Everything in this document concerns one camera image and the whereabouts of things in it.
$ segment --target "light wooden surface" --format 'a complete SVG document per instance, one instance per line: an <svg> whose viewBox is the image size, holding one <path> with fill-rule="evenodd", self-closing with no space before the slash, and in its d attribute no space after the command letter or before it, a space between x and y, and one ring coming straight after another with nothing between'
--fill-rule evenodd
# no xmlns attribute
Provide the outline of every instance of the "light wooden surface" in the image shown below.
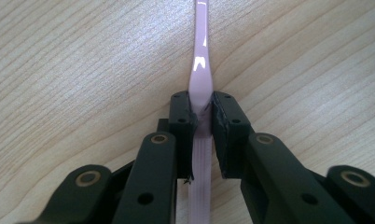
<svg viewBox="0 0 375 224"><path fill-rule="evenodd" d="M0 223L37 217L77 167L134 159L188 87L193 20L193 1L0 0ZM211 1L209 45L256 131L321 175L375 175L375 0ZM213 222L250 223L215 156L212 183Z"/></svg>

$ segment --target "wooden table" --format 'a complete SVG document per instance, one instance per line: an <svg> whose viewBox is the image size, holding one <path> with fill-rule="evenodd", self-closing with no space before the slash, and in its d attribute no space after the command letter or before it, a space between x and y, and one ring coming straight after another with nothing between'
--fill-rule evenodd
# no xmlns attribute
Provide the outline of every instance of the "wooden table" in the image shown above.
<svg viewBox="0 0 375 224"><path fill-rule="evenodd" d="M37 217L77 167L134 160L188 87L193 22L193 1L0 0L0 223ZM256 131L321 175L375 175L375 0L211 1L209 46ZM215 154L212 183L213 222L250 223Z"/></svg>

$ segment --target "wood grain surface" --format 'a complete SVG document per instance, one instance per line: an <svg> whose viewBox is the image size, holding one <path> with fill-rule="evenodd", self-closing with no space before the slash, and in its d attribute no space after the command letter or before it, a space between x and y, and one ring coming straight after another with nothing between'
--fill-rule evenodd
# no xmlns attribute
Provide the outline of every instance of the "wood grain surface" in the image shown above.
<svg viewBox="0 0 375 224"><path fill-rule="evenodd" d="M134 160L188 88L193 30L193 1L0 0L0 223L36 218L77 167ZM375 175L375 0L211 1L209 46L256 131L321 175ZM215 154L212 184L213 223L252 222Z"/></svg>

